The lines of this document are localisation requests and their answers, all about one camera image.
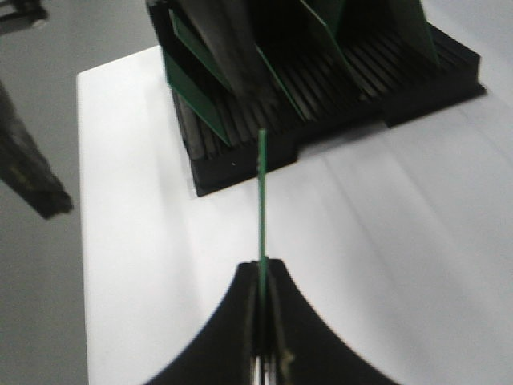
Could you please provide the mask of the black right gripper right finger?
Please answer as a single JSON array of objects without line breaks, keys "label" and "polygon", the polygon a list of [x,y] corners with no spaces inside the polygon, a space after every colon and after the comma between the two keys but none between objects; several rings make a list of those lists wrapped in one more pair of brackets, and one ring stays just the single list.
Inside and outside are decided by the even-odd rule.
[{"label": "black right gripper right finger", "polygon": [[393,384],[327,326],[302,295],[283,261],[268,275],[277,384]]}]

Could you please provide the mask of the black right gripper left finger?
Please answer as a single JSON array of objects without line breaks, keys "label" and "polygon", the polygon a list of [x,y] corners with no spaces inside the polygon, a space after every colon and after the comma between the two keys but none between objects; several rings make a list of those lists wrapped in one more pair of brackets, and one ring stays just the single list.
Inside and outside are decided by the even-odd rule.
[{"label": "black right gripper left finger", "polygon": [[196,337],[150,384],[252,384],[258,268],[240,263]]}]

